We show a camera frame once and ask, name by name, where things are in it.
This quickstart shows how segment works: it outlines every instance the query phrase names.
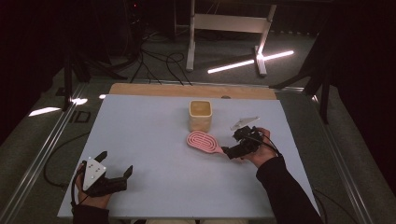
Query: small white object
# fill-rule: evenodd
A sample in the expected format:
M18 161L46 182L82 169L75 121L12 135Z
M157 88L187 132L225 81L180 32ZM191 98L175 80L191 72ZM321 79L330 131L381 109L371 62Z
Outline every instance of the small white object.
M233 127L231 127L231 131L236 131L237 129L243 128L247 126L249 123L260 119L260 117L254 117L254 118L245 118L245 119L240 119L238 122L235 123Z
M100 176L104 175L106 172L106 167L94 159L89 159L87 161L87 168L85 170L84 176L84 188L87 190L99 179Z

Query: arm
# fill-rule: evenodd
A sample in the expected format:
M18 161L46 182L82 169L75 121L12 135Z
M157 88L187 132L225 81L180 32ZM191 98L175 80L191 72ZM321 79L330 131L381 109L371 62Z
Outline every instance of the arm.
M263 128L258 130L264 135L262 140L271 144L270 132ZM283 157L261 145L256 152L243 158L258 168L256 176L267 191L277 223L322 223L304 190L286 169Z
M108 224L107 204L111 194L102 197L90 197L81 189L82 174L76 180L79 204L74 207L73 223L79 224Z

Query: yellow container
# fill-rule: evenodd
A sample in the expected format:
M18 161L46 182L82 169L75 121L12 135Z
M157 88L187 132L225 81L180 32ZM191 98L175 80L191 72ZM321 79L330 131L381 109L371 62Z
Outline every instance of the yellow container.
M212 105L209 101L190 101L190 132L209 132L212 124Z

